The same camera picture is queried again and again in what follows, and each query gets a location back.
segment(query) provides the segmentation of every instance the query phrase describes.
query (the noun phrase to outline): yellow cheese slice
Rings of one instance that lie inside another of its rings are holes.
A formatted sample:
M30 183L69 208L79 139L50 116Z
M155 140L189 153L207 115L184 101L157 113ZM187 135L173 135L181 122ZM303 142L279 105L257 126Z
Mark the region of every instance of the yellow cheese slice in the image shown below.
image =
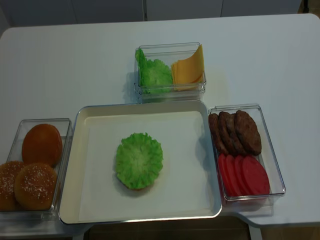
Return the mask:
M190 84L202 81L202 75L205 71L202 45L191 57L174 63L173 71L174 76L172 78L174 78L175 84Z

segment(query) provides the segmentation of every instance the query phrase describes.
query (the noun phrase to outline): burger patty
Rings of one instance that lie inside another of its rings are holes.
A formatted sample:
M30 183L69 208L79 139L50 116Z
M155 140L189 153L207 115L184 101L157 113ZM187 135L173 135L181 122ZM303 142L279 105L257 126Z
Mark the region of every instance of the burger patty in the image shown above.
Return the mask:
M244 149L244 146L242 146L237 134L236 134L236 129L235 129L235 117L236 114L229 114L228 117L225 118L225 123L226 123L226 129L229 133L229 136L231 138L232 144L235 148L235 151L240 154L240 155L247 155L246 150Z
M218 115L215 113L210 114L208 117L208 122L209 122L210 132L211 132L216 149L218 150L218 152L220 154L228 155L229 152L226 149L226 147L225 147L225 145L219 135Z
M219 119L218 119L218 129L219 129L219 134L220 137L222 139L222 142L224 143L226 149L228 150L228 152L233 155L236 156L237 155L237 151L234 147L233 141L231 139L231 137L229 136L228 130L227 130L227 119L230 117L230 113L225 112L225 111L221 111L219 113Z
M245 111L238 110L234 118L235 132L244 149L257 156L261 153L261 137L255 121Z

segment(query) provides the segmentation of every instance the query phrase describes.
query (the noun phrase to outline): white tray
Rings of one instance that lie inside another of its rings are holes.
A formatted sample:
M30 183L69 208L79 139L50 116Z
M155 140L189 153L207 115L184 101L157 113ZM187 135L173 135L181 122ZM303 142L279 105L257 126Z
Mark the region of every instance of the white tray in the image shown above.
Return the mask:
M121 139L148 133L163 169L148 190L114 170ZM89 106L79 111L61 197L66 224L213 218L222 209L206 106L197 100Z

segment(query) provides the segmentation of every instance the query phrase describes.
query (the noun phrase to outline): clear plastic container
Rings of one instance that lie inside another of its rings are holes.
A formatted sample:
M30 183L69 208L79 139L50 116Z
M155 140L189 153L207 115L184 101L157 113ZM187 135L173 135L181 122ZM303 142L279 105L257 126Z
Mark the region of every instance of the clear plastic container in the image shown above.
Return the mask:
M21 210L21 211L1 211L1 221L26 221L26 220L49 220L57 215L59 201L61 198L61 192L63 188L63 182L66 175L66 169L70 154L70 148L73 137L72 123L68 118L56 118L56 119L33 119L33 120L22 120L19 124L16 132L13 144L7 158L7 163L11 161L22 162L22 144L26 134L36 125L39 124L50 124L55 126L62 139L62 154L59 163L55 166L54 170L57 173L57 181L55 185L55 191L51 207L48 210Z
M240 207L241 211L254 211L257 207L272 206L274 201L279 197L283 197L286 193L286 187L282 178L277 158L272 146L267 125L262 113L262 110L257 104L248 105L230 105L230 106L216 106L209 110L209 114L219 114L220 112L227 112L234 114L237 110L247 112L255 121L258 132L261 137L262 151L261 154L255 158L264 167L270 184L270 193L265 195L247 195L247 196L228 196L225 186L222 181L220 169L218 169L219 181L222 193L222 202L224 206ZM215 159L218 159L219 153L216 147L213 147Z
M140 46L147 60L159 59L171 68L171 65L178 61L191 57L200 44L198 42L148 45ZM134 90L138 100L143 103L162 102L174 100L200 100L206 91L206 76L203 73L203 82L189 84L170 84L154 87L140 85L140 73L138 62L134 65ZM150 90L168 90L161 93L149 93Z

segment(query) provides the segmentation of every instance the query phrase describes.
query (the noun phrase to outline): red tomato slice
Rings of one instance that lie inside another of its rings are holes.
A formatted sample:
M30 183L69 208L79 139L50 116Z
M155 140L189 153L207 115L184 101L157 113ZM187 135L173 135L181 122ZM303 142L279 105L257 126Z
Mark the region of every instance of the red tomato slice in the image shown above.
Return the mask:
M252 195L269 194L269 178L264 167L253 157L242 161L243 180Z
M227 168L226 168L226 156L222 153L218 158L218 167L222 177L224 189L226 190L226 194L228 196L233 196L234 192L230 188L231 184L228 178Z
M234 159L234 171L235 171L235 177L238 182L240 191L242 195L250 195L250 191L248 187L246 186L244 182L244 176L242 173L242 161L244 160L244 157L239 155Z
M226 165L226 170L228 173L228 177L229 177L229 181L231 184L231 189L233 191L233 196L241 196L243 195L240 191L239 185L238 185L238 181L237 181L237 177L236 177L236 173L235 173L235 159L233 156L228 155L225 158L225 165Z

